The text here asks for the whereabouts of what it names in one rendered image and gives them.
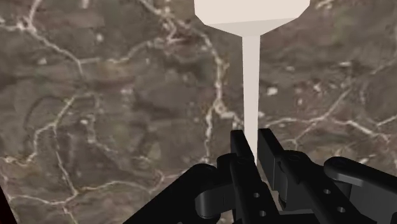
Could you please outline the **white long-handled kitchen tool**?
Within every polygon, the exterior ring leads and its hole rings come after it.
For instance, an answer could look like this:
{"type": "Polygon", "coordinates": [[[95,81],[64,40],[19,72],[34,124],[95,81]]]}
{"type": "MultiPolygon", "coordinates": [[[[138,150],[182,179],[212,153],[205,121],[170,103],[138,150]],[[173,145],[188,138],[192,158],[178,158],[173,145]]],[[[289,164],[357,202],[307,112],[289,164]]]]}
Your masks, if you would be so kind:
{"type": "Polygon", "coordinates": [[[242,38],[244,135],[258,159],[260,36],[298,18],[310,0],[194,0],[195,15],[209,27],[242,38]]]}

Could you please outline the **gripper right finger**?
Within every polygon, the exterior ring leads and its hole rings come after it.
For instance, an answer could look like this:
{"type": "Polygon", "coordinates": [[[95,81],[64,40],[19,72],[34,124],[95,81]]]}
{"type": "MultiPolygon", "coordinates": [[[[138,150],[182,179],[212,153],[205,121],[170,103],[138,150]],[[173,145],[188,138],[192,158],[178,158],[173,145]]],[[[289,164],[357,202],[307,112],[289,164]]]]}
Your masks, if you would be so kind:
{"type": "Polygon", "coordinates": [[[283,209],[310,209],[320,224],[397,224],[397,177],[345,157],[323,165],[258,130],[258,158],[283,209]]]}

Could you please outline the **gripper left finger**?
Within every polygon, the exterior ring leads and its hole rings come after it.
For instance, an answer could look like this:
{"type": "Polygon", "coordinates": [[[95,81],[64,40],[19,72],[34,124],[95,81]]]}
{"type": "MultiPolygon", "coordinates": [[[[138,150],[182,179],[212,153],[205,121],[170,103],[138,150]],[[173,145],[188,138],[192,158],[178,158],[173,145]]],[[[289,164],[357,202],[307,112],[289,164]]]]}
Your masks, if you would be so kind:
{"type": "Polygon", "coordinates": [[[123,224],[217,224],[225,211],[243,217],[261,192],[274,207],[242,130],[231,131],[230,146],[216,165],[192,166],[123,224]]]}

